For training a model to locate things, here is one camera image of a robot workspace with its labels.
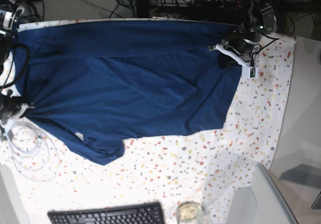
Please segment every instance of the white tablecloth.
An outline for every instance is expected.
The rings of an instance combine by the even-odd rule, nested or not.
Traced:
[[[21,28],[83,21],[86,20],[32,23]],[[206,223],[225,222],[235,190],[250,186],[258,162],[267,168],[271,166],[277,146],[295,39],[272,36],[280,40],[261,52],[258,79],[240,79],[222,130],[203,131],[188,137],[129,139],[125,141],[124,156],[106,166],[83,159],[52,137],[60,165],[52,151],[50,168],[34,175],[37,179],[44,173],[50,176],[58,171],[48,182],[34,182],[21,176],[13,165],[8,144],[1,143],[0,164],[13,170],[32,223],[53,209],[102,208],[155,200],[162,203],[167,224],[176,223],[177,206],[188,200],[202,203]],[[264,38],[261,44],[269,41]],[[9,66],[10,59],[5,64],[5,73]]]

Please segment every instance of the shirt sleeve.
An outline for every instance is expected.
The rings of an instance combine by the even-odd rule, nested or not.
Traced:
[[[82,141],[74,133],[49,119],[33,118],[31,121],[64,142],[70,151],[99,165],[106,165],[124,154],[122,140],[107,141],[84,137]]]

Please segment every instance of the blue shirt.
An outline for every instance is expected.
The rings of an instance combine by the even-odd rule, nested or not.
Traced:
[[[101,165],[123,155],[124,139],[222,128],[241,67],[221,69],[209,46],[230,28],[109,21],[20,32],[31,58],[16,87],[35,107],[26,117]],[[17,50],[17,73],[25,56]]]

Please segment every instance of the gray floor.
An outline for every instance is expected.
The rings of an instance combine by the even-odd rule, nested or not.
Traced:
[[[320,75],[321,42],[298,38],[289,97],[270,172],[300,224],[321,223],[321,210],[311,209],[321,191]]]
[[[45,0],[45,21],[70,19],[102,19],[109,18],[117,3],[115,0]],[[37,4],[42,14],[42,5]],[[120,6],[116,11],[122,17],[132,17],[131,10]]]

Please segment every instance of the clear plastic cup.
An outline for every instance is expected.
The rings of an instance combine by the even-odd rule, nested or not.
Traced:
[[[177,207],[177,223],[203,224],[203,210],[197,202],[185,202]]]

